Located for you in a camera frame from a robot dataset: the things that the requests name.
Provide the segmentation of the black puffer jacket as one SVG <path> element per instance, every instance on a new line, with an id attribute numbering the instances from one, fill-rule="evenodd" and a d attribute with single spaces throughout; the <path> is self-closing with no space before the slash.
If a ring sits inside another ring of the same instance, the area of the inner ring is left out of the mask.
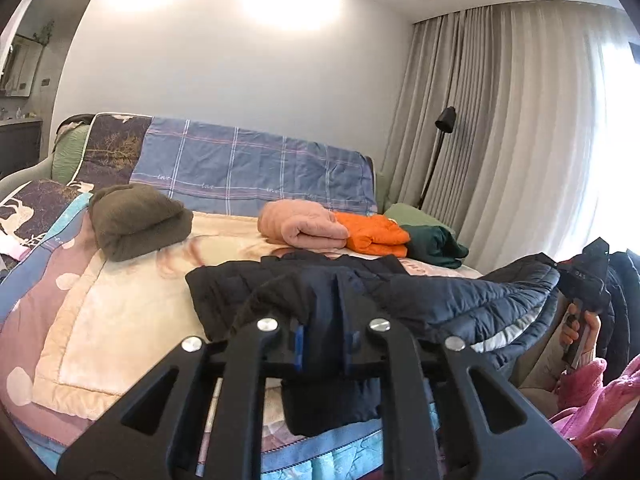
<path id="1" fill-rule="evenodd" d="M 357 304 L 374 304 L 418 339 L 457 336 L 503 370 L 548 330 L 559 271 L 545 255 L 518 259 L 480 278 L 411 275 L 395 256 L 330 259 L 296 250 L 257 261 L 200 266 L 186 274 L 193 307 L 209 341 L 275 313 L 318 326 L 310 365 L 341 354 L 340 326 Z"/>

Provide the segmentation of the black clothes pile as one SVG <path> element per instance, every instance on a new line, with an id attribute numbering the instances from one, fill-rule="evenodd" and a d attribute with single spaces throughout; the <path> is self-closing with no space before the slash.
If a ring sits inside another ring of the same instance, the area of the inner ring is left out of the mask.
<path id="1" fill-rule="evenodd" d="M 600 314 L 602 326 L 596 349 L 597 357 L 606 361 L 605 385 L 620 376 L 639 354 L 639 256 L 635 252 L 611 255 L 606 288 L 611 300 Z"/>

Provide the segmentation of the pink folded garment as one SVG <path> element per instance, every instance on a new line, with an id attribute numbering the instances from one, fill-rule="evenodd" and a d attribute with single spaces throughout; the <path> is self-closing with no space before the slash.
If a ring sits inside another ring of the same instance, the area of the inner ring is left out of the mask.
<path id="1" fill-rule="evenodd" d="M 332 211 L 310 200 L 266 203 L 258 216 L 257 229 L 270 242 L 309 250 L 341 249 L 349 238 L 349 230 Z"/>

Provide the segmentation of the orange puffer jacket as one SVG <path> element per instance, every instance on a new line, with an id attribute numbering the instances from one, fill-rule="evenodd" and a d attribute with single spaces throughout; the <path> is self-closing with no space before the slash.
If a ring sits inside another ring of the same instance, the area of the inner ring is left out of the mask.
<path id="1" fill-rule="evenodd" d="M 363 255 L 405 258 L 410 234 L 394 220 L 374 214 L 360 216 L 349 212 L 336 212 L 335 219 L 349 232 L 346 247 Z"/>

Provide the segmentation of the pink fleece sleeve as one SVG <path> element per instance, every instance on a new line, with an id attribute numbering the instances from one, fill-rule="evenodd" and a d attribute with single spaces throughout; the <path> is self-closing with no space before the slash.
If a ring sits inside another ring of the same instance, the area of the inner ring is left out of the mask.
<path id="1" fill-rule="evenodd" d="M 550 418 L 554 430 L 574 445 L 585 470 L 602 460 L 639 403 L 639 357 L 635 356 L 607 385 L 605 359 L 580 359 L 577 370 L 563 373 L 554 392 L 559 411 Z"/>

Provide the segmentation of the dark green folded garment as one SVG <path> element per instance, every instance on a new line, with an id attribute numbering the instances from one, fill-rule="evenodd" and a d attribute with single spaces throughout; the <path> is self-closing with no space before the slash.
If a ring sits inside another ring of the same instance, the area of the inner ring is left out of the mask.
<path id="1" fill-rule="evenodd" d="M 446 226 L 408 226 L 402 228 L 409 233 L 406 244 L 407 257 L 416 261 L 459 269 L 469 255 L 469 249 L 459 244 Z"/>

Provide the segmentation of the beige curtain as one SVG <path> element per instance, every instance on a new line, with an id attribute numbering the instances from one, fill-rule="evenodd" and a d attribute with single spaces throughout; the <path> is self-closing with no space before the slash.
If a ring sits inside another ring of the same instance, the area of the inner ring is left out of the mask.
<path id="1" fill-rule="evenodd" d="M 639 247 L 638 32 L 610 6 L 482 6 L 413 29 L 383 162 L 392 203 L 418 206 L 435 120 L 457 110 L 423 207 L 488 272 L 597 237 Z"/>

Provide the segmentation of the light green pillow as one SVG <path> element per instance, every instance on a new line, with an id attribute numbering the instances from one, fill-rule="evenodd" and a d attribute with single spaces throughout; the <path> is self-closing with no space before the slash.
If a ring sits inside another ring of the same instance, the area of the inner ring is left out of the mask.
<path id="1" fill-rule="evenodd" d="M 393 204 L 386 209 L 384 216 L 394 220 L 400 226 L 441 226 L 454 234 L 454 230 L 445 223 L 408 204 Z"/>

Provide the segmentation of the blue plaid quilt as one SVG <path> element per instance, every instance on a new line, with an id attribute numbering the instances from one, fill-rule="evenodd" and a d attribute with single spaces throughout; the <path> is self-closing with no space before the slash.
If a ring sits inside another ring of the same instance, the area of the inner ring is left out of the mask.
<path id="1" fill-rule="evenodd" d="M 256 217 L 274 200 L 378 211 L 371 159 L 358 152 L 187 119 L 152 119 L 130 181 L 210 214 Z"/>

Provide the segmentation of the brown fleece garment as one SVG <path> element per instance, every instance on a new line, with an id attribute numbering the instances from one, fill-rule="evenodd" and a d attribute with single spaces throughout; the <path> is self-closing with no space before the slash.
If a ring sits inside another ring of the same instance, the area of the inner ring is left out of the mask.
<path id="1" fill-rule="evenodd" d="M 107 260 L 122 262 L 185 240 L 193 212 L 145 184 L 114 185 L 94 193 L 88 214 Z"/>

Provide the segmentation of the black floor lamp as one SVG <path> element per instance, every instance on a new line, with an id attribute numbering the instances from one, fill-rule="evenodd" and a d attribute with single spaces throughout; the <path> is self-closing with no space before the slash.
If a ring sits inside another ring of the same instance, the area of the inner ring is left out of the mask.
<path id="1" fill-rule="evenodd" d="M 457 110 L 454 106 L 446 107 L 440 113 L 438 118 L 435 120 L 435 127 L 437 130 L 435 151 L 434 151 L 431 167 L 428 170 L 424 188 L 420 196 L 420 200 L 418 201 L 419 209 L 423 207 L 428 189 L 430 188 L 431 183 L 433 181 L 436 166 L 439 160 L 439 155 L 442 152 L 442 144 L 444 144 L 445 136 L 447 134 L 451 134 L 454 131 L 454 125 L 456 124 L 456 121 L 457 121 Z"/>

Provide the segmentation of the dark floral pillow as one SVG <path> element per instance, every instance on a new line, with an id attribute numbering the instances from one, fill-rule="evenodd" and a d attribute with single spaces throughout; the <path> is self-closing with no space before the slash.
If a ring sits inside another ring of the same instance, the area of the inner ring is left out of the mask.
<path id="1" fill-rule="evenodd" d="M 100 113 L 89 128 L 80 164 L 70 186 L 81 193 L 128 184 L 152 117 Z"/>

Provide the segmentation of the green striped pillow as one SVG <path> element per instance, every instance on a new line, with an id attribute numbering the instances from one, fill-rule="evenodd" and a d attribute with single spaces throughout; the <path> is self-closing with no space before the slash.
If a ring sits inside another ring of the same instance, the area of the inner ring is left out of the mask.
<path id="1" fill-rule="evenodd" d="M 70 122 L 56 134 L 51 168 L 52 179 L 61 184 L 72 180 L 84 157 L 90 125 Z"/>

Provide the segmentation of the dark cabinet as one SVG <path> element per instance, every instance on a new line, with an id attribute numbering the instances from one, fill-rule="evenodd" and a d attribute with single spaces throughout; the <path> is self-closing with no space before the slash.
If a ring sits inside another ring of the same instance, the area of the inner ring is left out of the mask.
<path id="1" fill-rule="evenodd" d="M 2 178 L 39 162 L 41 128 L 40 118 L 2 120 L 0 125 Z"/>

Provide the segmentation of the wall mirror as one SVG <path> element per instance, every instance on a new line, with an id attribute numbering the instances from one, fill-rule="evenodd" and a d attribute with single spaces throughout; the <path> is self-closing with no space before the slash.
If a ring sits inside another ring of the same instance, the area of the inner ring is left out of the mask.
<path id="1" fill-rule="evenodd" d="M 16 35 L 1 77 L 1 95 L 6 98 L 28 98 L 32 91 L 43 45 L 36 40 Z"/>

